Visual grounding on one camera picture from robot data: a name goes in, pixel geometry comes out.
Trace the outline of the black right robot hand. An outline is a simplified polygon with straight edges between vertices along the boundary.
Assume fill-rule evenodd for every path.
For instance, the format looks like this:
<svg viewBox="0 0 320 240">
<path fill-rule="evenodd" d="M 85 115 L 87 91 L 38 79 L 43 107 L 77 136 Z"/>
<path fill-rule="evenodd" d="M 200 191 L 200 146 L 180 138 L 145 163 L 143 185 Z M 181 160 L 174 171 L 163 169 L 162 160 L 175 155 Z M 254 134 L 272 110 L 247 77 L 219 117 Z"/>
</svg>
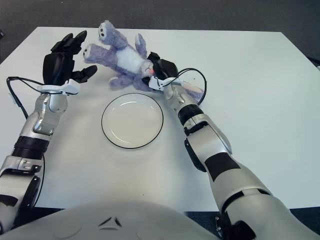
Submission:
<svg viewBox="0 0 320 240">
<path fill-rule="evenodd" d="M 178 78 L 178 69 L 173 62 L 160 58 L 155 52 L 151 52 L 147 60 L 151 64 L 145 68 L 146 75 L 141 81 L 150 89 L 163 91 L 171 80 Z"/>
</svg>

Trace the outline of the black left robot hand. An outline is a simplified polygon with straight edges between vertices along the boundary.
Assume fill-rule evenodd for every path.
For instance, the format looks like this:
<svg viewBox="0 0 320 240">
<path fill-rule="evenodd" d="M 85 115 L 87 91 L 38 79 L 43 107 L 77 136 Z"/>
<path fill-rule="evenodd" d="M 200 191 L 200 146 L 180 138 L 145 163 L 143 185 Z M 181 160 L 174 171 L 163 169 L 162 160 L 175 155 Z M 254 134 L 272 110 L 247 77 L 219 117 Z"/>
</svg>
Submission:
<svg viewBox="0 0 320 240">
<path fill-rule="evenodd" d="M 80 84 L 86 83 L 98 70 L 91 65 L 81 71 L 74 71 L 74 55 L 77 55 L 87 37 L 84 30 L 78 35 L 67 34 L 58 41 L 43 60 L 43 84 L 37 90 L 44 94 L 76 95 L 80 92 Z"/>
</svg>

